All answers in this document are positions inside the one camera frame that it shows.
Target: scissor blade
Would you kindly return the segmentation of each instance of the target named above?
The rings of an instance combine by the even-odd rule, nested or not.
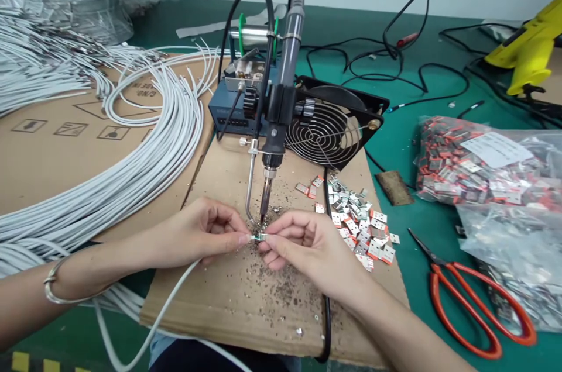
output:
[[[412,232],[411,228],[408,228],[408,232],[410,232],[417,244],[424,250],[429,260],[435,262],[435,260],[437,259],[436,255],[429,250],[429,248],[416,236],[414,232]]]

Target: label on plastic bag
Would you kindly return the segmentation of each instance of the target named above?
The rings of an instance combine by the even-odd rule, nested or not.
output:
[[[461,145],[492,168],[507,166],[533,157],[533,153],[528,149],[497,132],[485,133]]]

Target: silver bracelet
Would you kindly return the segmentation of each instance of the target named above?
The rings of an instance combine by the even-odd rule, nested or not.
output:
[[[96,296],[101,295],[102,293],[104,293],[109,287],[104,288],[101,292],[96,293],[93,296],[84,298],[84,299],[76,299],[76,300],[65,300],[65,299],[59,299],[57,298],[54,294],[53,291],[51,290],[51,283],[53,281],[57,280],[57,271],[59,270],[60,266],[62,264],[64,264],[64,262],[70,258],[72,255],[67,256],[62,258],[49,272],[49,275],[47,276],[47,278],[45,278],[45,280],[43,281],[44,285],[45,285],[45,296],[47,296],[47,299],[57,305],[74,305],[74,304],[79,304],[82,302],[86,302],[90,299],[95,298]]]

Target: red-handled scissors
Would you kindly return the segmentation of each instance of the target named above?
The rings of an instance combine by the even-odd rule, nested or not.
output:
[[[412,235],[412,237],[416,240],[417,244],[424,250],[427,257],[431,262],[431,269],[433,270],[430,273],[430,285],[431,285],[431,300],[433,301],[433,305],[435,310],[437,311],[437,315],[441,319],[442,323],[445,325],[445,328],[453,334],[453,336],[468,350],[477,354],[480,357],[483,357],[488,360],[496,360],[502,357],[502,346],[500,345],[499,339],[494,334],[490,326],[482,319],[480,314],[474,309],[474,307],[465,299],[465,297],[453,286],[448,279],[445,277],[443,272],[441,271],[441,267],[448,269],[451,274],[455,277],[458,283],[462,286],[463,289],[468,293],[471,299],[474,301],[476,306],[480,308],[480,310],[488,317],[488,319],[507,337],[512,339],[514,342],[519,343],[523,346],[533,346],[537,342],[537,333],[533,327],[533,323],[529,319],[529,316],[523,310],[521,305],[517,303],[517,301],[499,284],[497,284],[494,280],[486,277],[485,275],[475,271],[471,268],[468,268],[462,264],[457,262],[448,263],[438,258],[433,252],[429,250],[429,248],[422,243],[420,239],[412,232],[410,228],[408,231]],[[486,305],[480,300],[477,294],[472,290],[472,288],[468,285],[468,283],[464,280],[461,276],[459,271],[463,271],[467,274],[473,275],[476,278],[484,281],[490,287],[492,287],[495,291],[501,294],[504,299],[509,302],[509,305],[513,308],[517,317],[519,318],[519,322],[522,328],[522,334],[520,336],[510,333],[507,328],[505,328],[500,321],[494,316],[492,312],[486,307]],[[488,350],[482,350],[478,347],[473,346],[469,341],[467,341],[463,336],[459,334],[457,330],[454,329],[453,324],[445,315],[445,311],[443,310],[443,306],[441,304],[441,298],[439,296],[439,283],[443,283],[443,285],[456,297],[457,300],[464,306],[464,308],[472,315],[472,317],[478,322],[480,327],[484,329],[488,339],[490,339],[490,348]]]

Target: yellow and black floor tape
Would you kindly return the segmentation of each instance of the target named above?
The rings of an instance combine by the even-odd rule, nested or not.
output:
[[[56,360],[31,357],[29,353],[0,354],[0,372],[90,372],[76,366],[61,364]]]

